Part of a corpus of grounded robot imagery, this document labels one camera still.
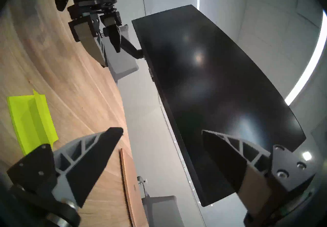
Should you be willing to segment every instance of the neon yellow cloth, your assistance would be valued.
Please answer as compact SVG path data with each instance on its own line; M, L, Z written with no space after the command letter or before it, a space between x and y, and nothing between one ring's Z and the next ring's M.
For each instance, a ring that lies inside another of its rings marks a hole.
M45 95L8 97L12 124L24 155L38 146L58 140Z

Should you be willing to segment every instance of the cable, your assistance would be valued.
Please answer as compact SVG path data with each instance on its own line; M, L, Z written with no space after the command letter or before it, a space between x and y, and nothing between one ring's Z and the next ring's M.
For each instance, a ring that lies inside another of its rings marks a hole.
M141 184L142 183L142 185L143 185L143 191L144 191L144 198L146 197L146 195L145 195L145 188L144 188L144 184L143 184L143 182L141 181L139 184Z

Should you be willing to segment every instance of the screw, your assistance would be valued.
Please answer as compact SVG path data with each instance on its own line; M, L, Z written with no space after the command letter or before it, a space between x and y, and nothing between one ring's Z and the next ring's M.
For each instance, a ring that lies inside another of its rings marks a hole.
M304 163L298 162L298 168L304 170L306 168Z
M279 170L279 171L277 172L277 176L278 176L279 178L281 178L281 179L285 179L285 178L288 177L288 174L287 174L285 171L283 171L283 170Z

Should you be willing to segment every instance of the monitor screen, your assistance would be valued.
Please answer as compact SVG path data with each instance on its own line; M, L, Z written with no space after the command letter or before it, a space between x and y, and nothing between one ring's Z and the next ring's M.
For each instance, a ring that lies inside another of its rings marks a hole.
M202 206L234 192L201 131L294 151L305 135L291 109L238 46L192 5L133 21Z

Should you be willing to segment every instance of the wooden table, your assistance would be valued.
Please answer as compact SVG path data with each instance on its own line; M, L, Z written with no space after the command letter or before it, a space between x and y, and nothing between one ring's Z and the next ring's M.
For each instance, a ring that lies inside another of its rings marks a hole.
M54 0L8 0L1 12L0 161L9 167L23 157L7 97L32 95L33 89L46 96L59 137L54 150L75 138L122 127L124 135L79 210L80 226L131 226L119 157L122 147L130 153L123 103L109 69L74 41L69 21L67 10L57 11Z

